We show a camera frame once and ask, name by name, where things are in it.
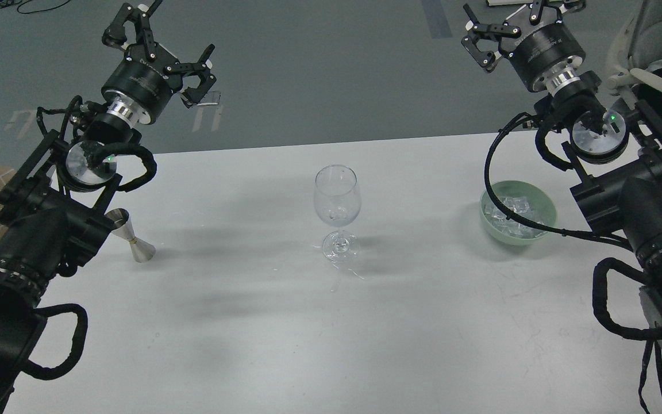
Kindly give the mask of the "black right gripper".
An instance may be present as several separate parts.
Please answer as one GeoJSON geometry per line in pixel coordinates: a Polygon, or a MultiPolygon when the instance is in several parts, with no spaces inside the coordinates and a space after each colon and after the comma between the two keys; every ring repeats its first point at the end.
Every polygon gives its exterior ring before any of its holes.
{"type": "Polygon", "coordinates": [[[515,11],[501,24],[484,24],[476,18],[468,3],[463,5],[468,22],[462,47],[486,73],[498,65],[502,53],[518,77],[531,92],[546,89],[546,72],[560,64],[573,67],[583,63],[586,53],[563,24],[562,16],[586,7],[586,1],[530,1],[528,11],[515,11]],[[496,44],[495,49],[480,49],[482,41],[496,44]]]}

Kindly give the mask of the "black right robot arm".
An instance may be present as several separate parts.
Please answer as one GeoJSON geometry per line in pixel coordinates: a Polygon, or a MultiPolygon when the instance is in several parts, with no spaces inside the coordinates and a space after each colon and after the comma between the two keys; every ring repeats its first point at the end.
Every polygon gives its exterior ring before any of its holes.
{"type": "Polygon", "coordinates": [[[486,196],[508,220],[535,229],[619,246],[632,251],[638,269],[602,259],[592,277],[592,309],[609,332],[646,343],[639,389],[655,358],[662,398],[662,1],[643,1],[610,47],[614,69],[601,82],[596,73],[578,74],[585,52],[563,16],[583,10],[583,1],[527,1],[500,24],[484,24],[470,5],[461,44],[476,63],[492,72],[510,61],[526,89],[548,95],[536,114],[520,113],[500,129],[485,160],[486,196]],[[610,112],[596,92],[604,86],[623,107],[610,112]],[[490,181],[492,158],[517,126],[536,128],[541,158],[580,183],[572,196],[589,231],[539,224],[507,210],[490,181]]]}

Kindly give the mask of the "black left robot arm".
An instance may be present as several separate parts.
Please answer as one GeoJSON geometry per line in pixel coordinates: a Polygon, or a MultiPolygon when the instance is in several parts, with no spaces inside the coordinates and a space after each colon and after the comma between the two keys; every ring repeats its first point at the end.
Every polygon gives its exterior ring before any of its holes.
{"type": "Polygon", "coordinates": [[[137,126],[154,124],[175,95],[187,108],[207,105],[215,47],[180,61],[155,40],[150,19],[160,5],[120,7],[102,35],[123,53],[103,102],[76,96],[63,109],[37,109],[44,138],[0,191],[0,413],[20,374],[55,380],[82,357],[86,310],[40,301],[55,276],[74,275],[116,230],[113,197],[157,175],[137,126]]]}

